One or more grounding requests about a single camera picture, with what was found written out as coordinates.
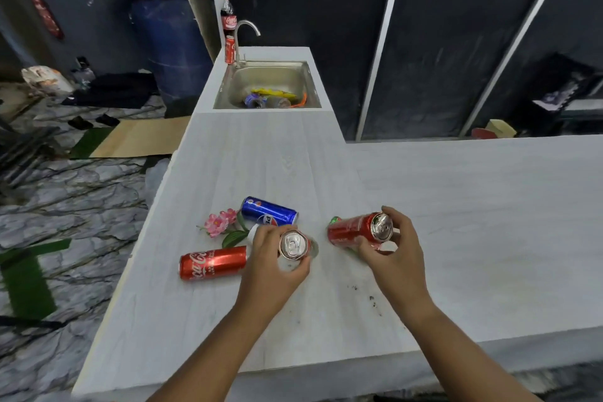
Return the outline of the beige cardboard box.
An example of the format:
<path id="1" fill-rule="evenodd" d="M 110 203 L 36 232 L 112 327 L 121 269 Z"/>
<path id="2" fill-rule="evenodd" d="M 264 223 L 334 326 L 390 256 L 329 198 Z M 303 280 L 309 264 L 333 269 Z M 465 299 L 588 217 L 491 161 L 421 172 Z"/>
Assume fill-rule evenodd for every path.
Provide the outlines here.
<path id="1" fill-rule="evenodd" d="M 515 128 L 501 119 L 490 119 L 485 129 L 492 133 L 494 139 L 512 139 L 517 135 Z"/>

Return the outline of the person's right hand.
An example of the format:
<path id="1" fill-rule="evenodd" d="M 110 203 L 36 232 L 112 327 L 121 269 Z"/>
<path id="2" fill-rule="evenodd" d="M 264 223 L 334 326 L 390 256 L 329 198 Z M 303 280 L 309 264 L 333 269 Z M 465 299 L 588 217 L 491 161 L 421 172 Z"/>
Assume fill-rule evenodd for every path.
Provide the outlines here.
<path id="1" fill-rule="evenodd" d="M 424 253 L 409 217 L 383 206 L 398 232 L 392 236 L 396 250 L 383 255 L 383 261 L 365 261 L 376 283 L 401 321 L 410 329 L 435 305 L 427 290 Z"/>

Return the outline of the white plastic bag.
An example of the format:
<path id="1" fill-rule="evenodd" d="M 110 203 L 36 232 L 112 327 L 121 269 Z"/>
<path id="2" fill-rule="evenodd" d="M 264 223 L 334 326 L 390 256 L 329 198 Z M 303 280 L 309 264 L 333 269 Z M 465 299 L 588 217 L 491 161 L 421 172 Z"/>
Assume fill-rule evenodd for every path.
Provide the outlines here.
<path id="1" fill-rule="evenodd" d="M 71 82 L 61 72 L 47 66 L 23 68 L 20 73 L 30 87 L 48 95 L 70 95 L 75 91 Z"/>

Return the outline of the blue soda can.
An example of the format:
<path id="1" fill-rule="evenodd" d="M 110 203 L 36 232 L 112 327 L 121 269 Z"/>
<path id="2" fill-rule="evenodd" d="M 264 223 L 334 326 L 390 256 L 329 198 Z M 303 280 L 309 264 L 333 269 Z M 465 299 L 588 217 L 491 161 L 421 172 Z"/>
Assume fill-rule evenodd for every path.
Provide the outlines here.
<path id="1" fill-rule="evenodd" d="M 299 215 L 294 209 L 252 196 L 242 201 L 240 212 L 242 217 L 250 222 L 277 226 L 294 225 Z"/>

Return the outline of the blue plastic barrel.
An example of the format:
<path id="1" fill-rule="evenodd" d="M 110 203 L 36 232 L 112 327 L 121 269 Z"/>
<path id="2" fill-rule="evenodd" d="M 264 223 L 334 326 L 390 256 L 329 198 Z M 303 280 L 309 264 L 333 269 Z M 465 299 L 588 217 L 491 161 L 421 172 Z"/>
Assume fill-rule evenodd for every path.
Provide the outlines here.
<path id="1" fill-rule="evenodd" d="M 199 98 L 214 63 L 188 0 L 135 0 L 130 19 L 166 104 Z"/>

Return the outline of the steel sink basin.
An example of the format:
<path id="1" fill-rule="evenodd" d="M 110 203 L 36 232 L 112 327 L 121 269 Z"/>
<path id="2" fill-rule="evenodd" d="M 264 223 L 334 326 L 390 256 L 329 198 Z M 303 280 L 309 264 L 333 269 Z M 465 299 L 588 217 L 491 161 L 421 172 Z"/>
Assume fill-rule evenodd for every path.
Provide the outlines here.
<path id="1" fill-rule="evenodd" d="M 321 108 L 320 97 L 305 61 L 266 62 L 248 61 L 242 65 L 227 65 L 214 101 L 214 109 L 246 110 L 244 99 L 252 88 L 283 90 L 298 96 L 292 105 L 307 93 L 304 109 Z"/>

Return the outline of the crushed clear plastic bottle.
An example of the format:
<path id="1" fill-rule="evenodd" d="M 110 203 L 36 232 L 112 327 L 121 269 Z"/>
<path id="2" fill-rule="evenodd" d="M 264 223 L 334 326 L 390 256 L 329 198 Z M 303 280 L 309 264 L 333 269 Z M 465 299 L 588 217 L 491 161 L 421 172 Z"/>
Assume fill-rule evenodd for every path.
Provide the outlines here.
<path id="1" fill-rule="evenodd" d="M 292 107 L 291 101 L 286 97 L 255 93 L 247 95 L 243 103 L 245 108 L 249 109 Z"/>

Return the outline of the person's left hand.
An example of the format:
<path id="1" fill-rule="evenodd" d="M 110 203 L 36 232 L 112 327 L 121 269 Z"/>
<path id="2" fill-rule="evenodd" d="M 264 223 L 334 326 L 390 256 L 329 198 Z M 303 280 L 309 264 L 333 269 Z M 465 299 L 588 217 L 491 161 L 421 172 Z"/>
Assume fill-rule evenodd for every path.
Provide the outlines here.
<path id="1" fill-rule="evenodd" d="M 270 322 L 302 283 L 288 283 L 278 266 L 280 236 L 296 225 L 262 225 L 242 271 L 235 306 Z"/>

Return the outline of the black furniture unit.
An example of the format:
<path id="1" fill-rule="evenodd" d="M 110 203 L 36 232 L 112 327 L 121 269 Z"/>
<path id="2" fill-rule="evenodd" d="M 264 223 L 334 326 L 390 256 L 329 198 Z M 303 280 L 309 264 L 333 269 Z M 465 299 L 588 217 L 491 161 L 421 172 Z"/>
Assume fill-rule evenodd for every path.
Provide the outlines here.
<path id="1" fill-rule="evenodd" d="M 554 134 L 563 110 L 603 84 L 603 68 L 553 53 L 542 61 L 525 93 L 523 133 L 532 137 Z"/>

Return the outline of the person's right forearm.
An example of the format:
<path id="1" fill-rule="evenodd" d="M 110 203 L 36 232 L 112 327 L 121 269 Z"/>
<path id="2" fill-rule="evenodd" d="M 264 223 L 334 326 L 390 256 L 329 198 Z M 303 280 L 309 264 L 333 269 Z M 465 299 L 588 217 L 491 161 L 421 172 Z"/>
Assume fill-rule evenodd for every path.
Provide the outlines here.
<path id="1" fill-rule="evenodd" d="M 430 298 L 404 306 L 399 316 L 452 402 L 541 402 Z"/>

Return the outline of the yellow wrapper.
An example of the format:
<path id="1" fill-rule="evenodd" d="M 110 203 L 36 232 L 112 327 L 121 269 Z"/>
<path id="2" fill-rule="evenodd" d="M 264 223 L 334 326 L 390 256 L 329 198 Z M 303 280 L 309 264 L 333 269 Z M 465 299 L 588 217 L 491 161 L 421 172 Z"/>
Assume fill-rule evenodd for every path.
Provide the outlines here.
<path id="1" fill-rule="evenodd" d="M 256 95 L 261 95 L 264 97 L 284 98 L 284 99 L 288 99 L 290 101 L 298 100 L 298 96 L 296 94 L 293 94 L 293 93 L 290 93 L 287 91 L 283 91 L 283 90 L 274 90 L 271 88 L 252 88 L 251 93 L 256 94 Z"/>

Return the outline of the bundle of black metal rods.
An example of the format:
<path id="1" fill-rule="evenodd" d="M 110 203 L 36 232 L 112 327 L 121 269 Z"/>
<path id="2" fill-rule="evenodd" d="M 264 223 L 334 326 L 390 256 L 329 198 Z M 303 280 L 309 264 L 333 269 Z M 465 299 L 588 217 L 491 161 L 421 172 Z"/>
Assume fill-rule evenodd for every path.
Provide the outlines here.
<path id="1" fill-rule="evenodd" d="M 20 133 L 0 125 L 0 197 L 16 196 L 18 185 L 46 161 L 66 157 L 56 140 L 60 128 L 47 126 Z"/>

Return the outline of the black cloth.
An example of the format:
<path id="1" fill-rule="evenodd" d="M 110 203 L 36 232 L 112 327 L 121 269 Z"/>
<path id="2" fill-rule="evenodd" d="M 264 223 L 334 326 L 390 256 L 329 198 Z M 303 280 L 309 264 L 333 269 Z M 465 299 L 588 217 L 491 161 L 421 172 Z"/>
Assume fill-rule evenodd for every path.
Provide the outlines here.
<path id="1" fill-rule="evenodd" d="M 105 74 L 84 89 L 77 89 L 62 102 L 64 106 L 141 109 L 152 95 L 159 95 L 152 73 Z"/>

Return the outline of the flat cardboard sheet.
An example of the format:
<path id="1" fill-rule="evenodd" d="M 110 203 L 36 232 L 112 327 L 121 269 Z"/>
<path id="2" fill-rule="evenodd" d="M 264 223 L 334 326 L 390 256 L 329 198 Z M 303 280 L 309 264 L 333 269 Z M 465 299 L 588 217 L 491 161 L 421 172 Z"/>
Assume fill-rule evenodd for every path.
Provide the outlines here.
<path id="1" fill-rule="evenodd" d="M 171 155 L 180 145 L 191 117 L 123 120 L 90 158 L 138 158 Z"/>

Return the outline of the cola bottle red label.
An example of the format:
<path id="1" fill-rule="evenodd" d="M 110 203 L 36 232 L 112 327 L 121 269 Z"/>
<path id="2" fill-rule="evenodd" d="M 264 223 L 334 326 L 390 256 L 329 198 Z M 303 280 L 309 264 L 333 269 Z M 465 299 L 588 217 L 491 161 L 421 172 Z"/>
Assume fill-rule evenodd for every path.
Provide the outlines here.
<path id="1" fill-rule="evenodd" d="M 220 14 L 224 38 L 234 38 L 235 29 L 237 26 L 237 16 L 230 0 L 222 1 L 222 8 L 220 10 Z"/>

